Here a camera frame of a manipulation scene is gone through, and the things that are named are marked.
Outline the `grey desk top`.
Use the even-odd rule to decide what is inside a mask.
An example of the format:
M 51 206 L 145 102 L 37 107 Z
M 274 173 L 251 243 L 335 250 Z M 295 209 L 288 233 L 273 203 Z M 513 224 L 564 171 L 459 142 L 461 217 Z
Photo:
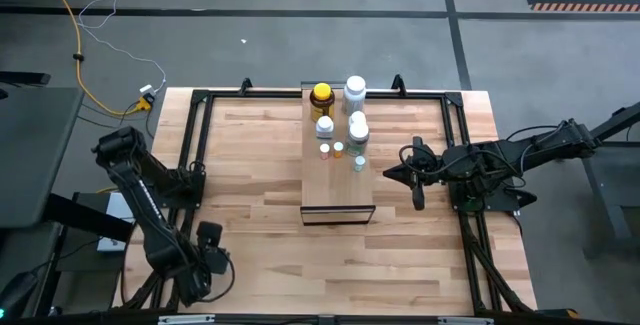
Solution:
M 41 220 L 82 98 L 76 88 L 13 88 L 0 100 L 0 229 Z

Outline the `white bottle with green label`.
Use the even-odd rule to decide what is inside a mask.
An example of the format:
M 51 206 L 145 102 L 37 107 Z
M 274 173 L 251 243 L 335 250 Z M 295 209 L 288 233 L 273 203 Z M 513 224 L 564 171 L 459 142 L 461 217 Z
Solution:
M 346 152 L 357 157 L 365 152 L 369 141 L 369 127 L 366 122 L 354 122 L 348 130 L 346 138 Z

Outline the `tall white medicine bottle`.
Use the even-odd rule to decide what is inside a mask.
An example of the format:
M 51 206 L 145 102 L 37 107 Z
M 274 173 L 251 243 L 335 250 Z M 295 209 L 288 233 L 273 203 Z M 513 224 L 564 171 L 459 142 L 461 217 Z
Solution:
M 347 116 L 361 111 L 366 98 L 366 81 L 358 75 L 350 76 L 343 88 L 342 110 Z

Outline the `black metal bar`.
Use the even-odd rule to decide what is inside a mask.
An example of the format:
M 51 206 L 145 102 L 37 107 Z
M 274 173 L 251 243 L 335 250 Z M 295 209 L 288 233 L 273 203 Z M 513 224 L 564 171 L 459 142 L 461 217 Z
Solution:
M 0 71 L 0 82 L 3 83 L 46 86 L 50 79 L 51 75 L 47 73 Z

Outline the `amber bottle with yellow cap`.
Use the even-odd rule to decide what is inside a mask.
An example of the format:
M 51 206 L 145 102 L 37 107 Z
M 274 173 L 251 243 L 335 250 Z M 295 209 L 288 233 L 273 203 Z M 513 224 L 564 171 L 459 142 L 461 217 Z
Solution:
M 310 115 L 314 122 L 323 116 L 334 117 L 335 94 L 329 84 L 317 83 L 309 95 L 309 100 Z

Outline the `white power box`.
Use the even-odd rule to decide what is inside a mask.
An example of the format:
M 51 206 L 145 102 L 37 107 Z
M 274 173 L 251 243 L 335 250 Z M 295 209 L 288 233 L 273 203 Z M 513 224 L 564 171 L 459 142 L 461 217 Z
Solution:
M 124 220 L 130 224 L 135 220 L 123 195 L 119 192 L 112 192 L 109 194 L 106 214 Z M 101 253 L 120 252 L 125 250 L 125 245 L 126 243 L 124 241 L 101 237 L 98 241 L 96 250 Z

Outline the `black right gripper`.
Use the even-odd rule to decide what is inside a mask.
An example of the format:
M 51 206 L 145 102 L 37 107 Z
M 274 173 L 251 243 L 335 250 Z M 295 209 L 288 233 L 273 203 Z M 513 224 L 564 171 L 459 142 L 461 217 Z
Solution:
M 423 186 L 440 182 L 439 177 L 433 175 L 433 172 L 439 171 L 443 163 L 440 157 L 419 136 L 412 138 L 411 149 L 410 165 L 412 170 L 405 164 L 398 164 L 384 170 L 383 176 L 402 184 L 411 184 L 413 206 L 417 211 L 422 211 L 425 209 Z

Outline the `black aluminium rig frame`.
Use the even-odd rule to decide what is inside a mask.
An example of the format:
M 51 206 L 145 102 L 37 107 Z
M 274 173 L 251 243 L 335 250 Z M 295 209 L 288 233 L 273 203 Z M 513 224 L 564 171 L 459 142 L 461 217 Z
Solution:
M 190 162 L 187 126 L 210 119 L 207 180 L 195 217 L 222 224 L 236 272 L 214 283 L 195 313 L 469 315 L 473 311 L 460 225 L 446 187 L 410 190 L 386 179 L 399 149 L 420 136 L 434 150 L 497 136 L 483 91 L 376 89 L 365 113 L 376 210 L 366 225 L 302 224 L 302 90 L 180 88 L 166 91 L 153 154 Z

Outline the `white bottle with blue label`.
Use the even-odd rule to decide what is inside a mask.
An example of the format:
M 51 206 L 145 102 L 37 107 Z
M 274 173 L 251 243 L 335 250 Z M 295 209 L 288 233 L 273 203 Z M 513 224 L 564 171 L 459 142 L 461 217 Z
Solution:
M 315 133 L 318 139 L 332 139 L 334 134 L 334 122 L 330 116 L 321 116 L 315 124 Z

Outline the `silver metal bracket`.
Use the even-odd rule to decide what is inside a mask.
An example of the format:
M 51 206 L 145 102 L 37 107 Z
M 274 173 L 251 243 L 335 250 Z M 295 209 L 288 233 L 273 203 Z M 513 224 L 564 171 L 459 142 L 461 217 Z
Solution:
M 213 314 L 187 314 L 160 316 L 157 325 L 208 325 L 214 324 L 216 317 Z
M 437 320 L 438 325 L 495 325 L 494 320 L 491 318 L 481 317 L 439 317 Z

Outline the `black metal stand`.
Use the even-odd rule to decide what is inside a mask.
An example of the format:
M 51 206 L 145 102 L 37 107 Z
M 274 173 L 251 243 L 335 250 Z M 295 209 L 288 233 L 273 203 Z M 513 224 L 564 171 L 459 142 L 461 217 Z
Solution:
M 640 102 L 623 107 L 596 132 L 606 139 L 590 157 L 560 158 L 540 171 L 551 224 L 577 238 L 587 260 L 640 252 L 640 141 L 615 141 L 640 123 Z

